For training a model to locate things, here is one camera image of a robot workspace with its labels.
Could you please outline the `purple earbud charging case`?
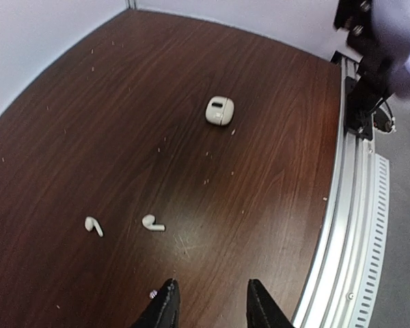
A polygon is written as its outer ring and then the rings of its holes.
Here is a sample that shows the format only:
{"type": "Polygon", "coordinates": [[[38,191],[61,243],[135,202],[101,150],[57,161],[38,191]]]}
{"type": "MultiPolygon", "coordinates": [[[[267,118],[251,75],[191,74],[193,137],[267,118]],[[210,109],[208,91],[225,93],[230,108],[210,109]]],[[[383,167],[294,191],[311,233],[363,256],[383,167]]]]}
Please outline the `purple earbud charging case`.
{"type": "Polygon", "coordinates": [[[392,60],[389,88],[403,100],[410,100],[410,1],[373,1],[372,28],[383,49],[392,60]]]}

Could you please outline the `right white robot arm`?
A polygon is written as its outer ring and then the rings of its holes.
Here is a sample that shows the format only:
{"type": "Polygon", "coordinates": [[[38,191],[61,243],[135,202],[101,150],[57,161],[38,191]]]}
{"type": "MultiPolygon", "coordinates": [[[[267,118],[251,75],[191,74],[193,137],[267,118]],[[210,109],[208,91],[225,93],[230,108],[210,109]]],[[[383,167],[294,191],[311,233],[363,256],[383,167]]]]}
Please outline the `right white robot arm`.
{"type": "Polygon", "coordinates": [[[361,55],[360,62],[337,52],[332,61],[346,65],[344,127],[361,139],[373,139],[373,113],[392,95],[388,73],[392,58],[377,40],[372,24],[371,1],[341,0],[333,26],[348,32],[346,45],[361,55]]]}

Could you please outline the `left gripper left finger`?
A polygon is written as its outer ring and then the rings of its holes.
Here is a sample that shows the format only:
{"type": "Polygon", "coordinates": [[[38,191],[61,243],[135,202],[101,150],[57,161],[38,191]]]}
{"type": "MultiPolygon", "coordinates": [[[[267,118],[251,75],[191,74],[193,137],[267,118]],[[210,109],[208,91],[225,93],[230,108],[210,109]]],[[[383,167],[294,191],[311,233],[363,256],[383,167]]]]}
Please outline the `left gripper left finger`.
{"type": "Polygon", "coordinates": [[[178,282],[170,278],[157,291],[139,318],[130,328],[179,327],[180,290],[178,282]]]}

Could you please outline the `white earbud charging case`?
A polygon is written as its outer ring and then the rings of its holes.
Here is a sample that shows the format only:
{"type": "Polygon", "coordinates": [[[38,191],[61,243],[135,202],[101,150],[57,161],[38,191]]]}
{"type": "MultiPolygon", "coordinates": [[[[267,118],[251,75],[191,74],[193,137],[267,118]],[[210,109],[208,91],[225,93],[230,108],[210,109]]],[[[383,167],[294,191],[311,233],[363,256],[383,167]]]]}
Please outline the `white earbud charging case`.
{"type": "Polygon", "coordinates": [[[205,118],[208,123],[217,126],[227,126],[234,115],[234,102],[224,96],[213,96],[205,110],[205,118]]]}

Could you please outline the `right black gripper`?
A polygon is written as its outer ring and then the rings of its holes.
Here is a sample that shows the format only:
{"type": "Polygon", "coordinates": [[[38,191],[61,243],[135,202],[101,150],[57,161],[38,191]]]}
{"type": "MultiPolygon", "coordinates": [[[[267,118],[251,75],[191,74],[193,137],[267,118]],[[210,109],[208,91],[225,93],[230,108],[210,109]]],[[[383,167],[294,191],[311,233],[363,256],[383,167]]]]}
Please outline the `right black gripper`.
{"type": "Polygon", "coordinates": [[[393,94],[389,82],[393,59],[375,37],[372,9],[371,0],[339,0],[333,26],[348,32],[346,45],[362,56],[357,69],[360,89],[389,98],[393,94]]]}

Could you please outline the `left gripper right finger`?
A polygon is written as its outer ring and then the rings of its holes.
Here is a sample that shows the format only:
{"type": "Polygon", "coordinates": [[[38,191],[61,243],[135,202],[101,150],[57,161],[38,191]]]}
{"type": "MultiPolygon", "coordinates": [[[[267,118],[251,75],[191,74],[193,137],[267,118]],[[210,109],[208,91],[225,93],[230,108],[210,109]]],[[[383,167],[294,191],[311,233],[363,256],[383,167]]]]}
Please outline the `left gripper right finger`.
{"type": "Polygon", "coordinates": [[[259,279],[247,285],[247,327],[294,328],[259,279]]]}

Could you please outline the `purple earbud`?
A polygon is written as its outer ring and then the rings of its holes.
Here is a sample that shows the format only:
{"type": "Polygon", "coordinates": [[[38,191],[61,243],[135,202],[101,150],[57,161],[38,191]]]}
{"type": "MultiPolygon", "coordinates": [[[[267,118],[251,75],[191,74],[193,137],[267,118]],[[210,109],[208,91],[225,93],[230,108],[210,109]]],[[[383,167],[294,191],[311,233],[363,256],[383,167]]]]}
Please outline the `purple earbud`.
{"type": "Polygon", "coordinates": [[[158,294],[158,291],[157,291],[157,290],[152,290],[152,291],[150,292],[149,296],[150,296],[151,299],[153,299],[153,298],[155,298],[155,297],[157,296],[157,294],[158,294]]]}

